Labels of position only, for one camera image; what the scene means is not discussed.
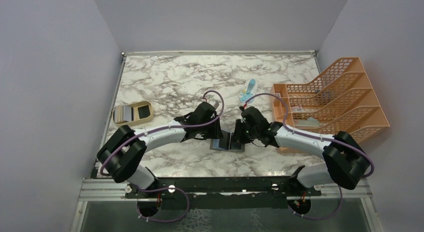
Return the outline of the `taupe leather card holder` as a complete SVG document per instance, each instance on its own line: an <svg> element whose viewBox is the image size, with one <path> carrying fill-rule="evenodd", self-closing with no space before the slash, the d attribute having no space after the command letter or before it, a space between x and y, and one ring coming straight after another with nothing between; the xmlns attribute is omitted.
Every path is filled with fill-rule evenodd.
<svg viewBox="0 0 424 232"><path fill-rule="evenodd" d="M245 151L245 145L232 142L233 132L222 130L222 138L211 139L209 149L212 151L242 153Z"/></svg>

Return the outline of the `black credit card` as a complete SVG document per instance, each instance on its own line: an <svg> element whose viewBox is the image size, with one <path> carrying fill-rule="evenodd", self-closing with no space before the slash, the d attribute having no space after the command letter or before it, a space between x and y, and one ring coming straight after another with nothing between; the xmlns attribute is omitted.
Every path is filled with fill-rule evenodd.
<svg viewBox="0 0 424 232"><path fill-rule="evenodd" d="M218 151L228 151L230 142L225 139L212 139L210 149Z"/></svg>
<svg viewBox="0 0 424 232"><path fill-rule="evenodd" d="M245 150L245 145L239 142L231 142L230 150L236 152L243 152Z"/></svg>

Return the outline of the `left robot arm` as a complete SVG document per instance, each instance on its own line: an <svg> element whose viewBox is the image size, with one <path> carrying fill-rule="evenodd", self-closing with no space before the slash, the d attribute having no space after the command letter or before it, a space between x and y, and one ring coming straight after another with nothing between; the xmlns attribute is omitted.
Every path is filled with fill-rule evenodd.
<svg viewBox="0 0 424 232"><path fill-rule="evenodd" d="M140 166L146 152L191 139L221 137L216 108L204 101L193 112L176 117L167 125L140 131L135 131L128 125L120 126L96 157L116 183L141 179L138 191L149 198L157 192L157 183L151 171Z"/></svg>

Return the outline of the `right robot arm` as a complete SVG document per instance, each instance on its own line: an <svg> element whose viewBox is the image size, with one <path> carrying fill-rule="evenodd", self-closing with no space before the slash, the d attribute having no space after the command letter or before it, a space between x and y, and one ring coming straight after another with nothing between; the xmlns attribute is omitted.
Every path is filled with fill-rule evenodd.
<svg viewBox="0 0 424 232"><path fill-rule="evenodd" d="M249 144L255 140L264 146L294 149L323 160L312 166L301 165L289 177L289 191L300 196L317 185L337 184L353 190L368 176L372 163L353 137L344 131L336 135L299 130L283 122L268 122L255 107L241 111L235 122L232 141Z"/></svg>

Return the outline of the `beige card tray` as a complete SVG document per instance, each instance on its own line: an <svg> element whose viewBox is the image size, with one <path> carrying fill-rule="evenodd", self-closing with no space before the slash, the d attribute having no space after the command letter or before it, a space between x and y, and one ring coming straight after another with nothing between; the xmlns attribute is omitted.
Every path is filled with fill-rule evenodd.
<svg viewBox="0 0 424 232"><path fill-rule="evenodd" d="M140 101L136 103L131 104L124 104L133 107L134 109L134 119L131 122L125 122L125 123L115 123L113 120L113 111L112 110L112 120L113 122L118 126L128 125L128 126L136 126L140 124L147 123L151 121L154 117L154 111L152 104L149 101Z"/></svg>

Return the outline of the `stack of cards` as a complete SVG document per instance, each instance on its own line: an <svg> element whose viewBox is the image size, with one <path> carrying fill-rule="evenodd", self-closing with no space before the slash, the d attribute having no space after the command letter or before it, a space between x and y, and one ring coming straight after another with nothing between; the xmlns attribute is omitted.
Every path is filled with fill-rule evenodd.
<svg viewBox="0 0 424 232"><path fill-rule="evenodd" d="M129 105L118 105L113 110L113 121L116 124L128 123L134 120L134 108Z"/></svg>

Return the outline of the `red white small box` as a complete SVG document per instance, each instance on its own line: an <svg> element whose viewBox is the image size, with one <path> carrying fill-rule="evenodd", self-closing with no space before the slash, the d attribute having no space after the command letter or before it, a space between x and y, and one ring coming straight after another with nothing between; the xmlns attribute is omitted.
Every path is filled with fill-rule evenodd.
<svg viewBox="0 0 424 232"><path fill-rule="evenodd" d="M291 108L291 111L293 113L303 113L304 112L304 109L301 105L291 106L290 108Z"/></svg>

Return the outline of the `orange plastic file organizer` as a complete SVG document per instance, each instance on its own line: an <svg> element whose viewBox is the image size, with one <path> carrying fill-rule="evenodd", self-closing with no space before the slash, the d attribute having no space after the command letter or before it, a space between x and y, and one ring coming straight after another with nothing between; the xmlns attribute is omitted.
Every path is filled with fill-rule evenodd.
<svg viewBox="0 0 424 232"><path fill-rule="evenodd" d="M270 92L273 119L297 130L318 134L349 133L362 143L389 128L390 124L358 57L341 57L311 82L275 83ZM304 112L292 112L302 106Z"/></svg>

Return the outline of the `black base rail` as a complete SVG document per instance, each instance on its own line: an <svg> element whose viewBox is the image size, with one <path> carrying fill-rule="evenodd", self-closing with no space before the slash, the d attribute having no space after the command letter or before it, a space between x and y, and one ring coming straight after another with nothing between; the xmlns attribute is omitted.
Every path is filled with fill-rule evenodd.
<svg viewBox="0 0 424 232"><path fill-rule="evenodd" d="M313 187L292 189L289 183L289 176L160 177L147 192L129 184L125 198L163 210L286 209L288 201L322 194Z"/></svg>

